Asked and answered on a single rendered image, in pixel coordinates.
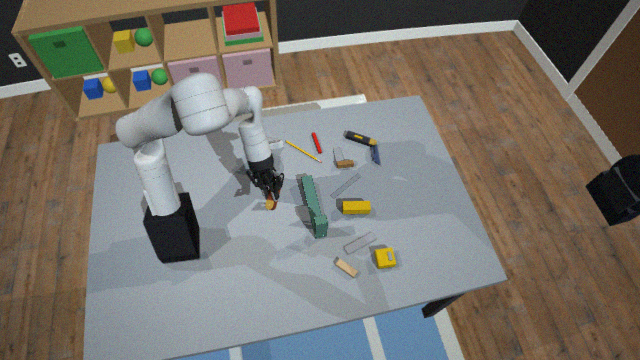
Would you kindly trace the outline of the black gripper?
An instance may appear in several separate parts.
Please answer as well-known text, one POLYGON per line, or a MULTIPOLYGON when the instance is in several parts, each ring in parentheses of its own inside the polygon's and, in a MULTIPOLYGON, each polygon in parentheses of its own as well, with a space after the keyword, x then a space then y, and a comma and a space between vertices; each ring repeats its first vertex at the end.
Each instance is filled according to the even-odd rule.
POLYGON ((273 155, 271 154, 267 159, 259 162, 250 162, 248 160, 247 162, 250 169, 246 171, 246 174, 254 186, 259 187, 262 190, 262 194, 266 200, 269 193, 267 186, 269 186, 273 201, 276 202, 280 198, 278 190, 282 188, 284 174, 276 172, 276 169, 274 168, 273 155), (257 182, 255 181, 256 178, 257 182))

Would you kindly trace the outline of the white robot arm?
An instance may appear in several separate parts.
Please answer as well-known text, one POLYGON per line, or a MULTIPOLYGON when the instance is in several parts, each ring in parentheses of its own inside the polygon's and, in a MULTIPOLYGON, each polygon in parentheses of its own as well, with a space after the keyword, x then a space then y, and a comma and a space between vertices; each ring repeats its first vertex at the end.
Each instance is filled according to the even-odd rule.
POLYGON ((284 143, 266 137, 262 103, 262 93, 255 86, 222 91, 215 75, 196 73, 117 120, 116 135, 123 145, 131 149, 143 145, 133 160, 152 216, 170 215, 181 205, 163 138, 182 128, 192 136, 212 133, 227 126, 236 115, 250 112, 253 116, 238 125, 244 152, 250 162, 265 160, 272 149, 282 148, 284 143))

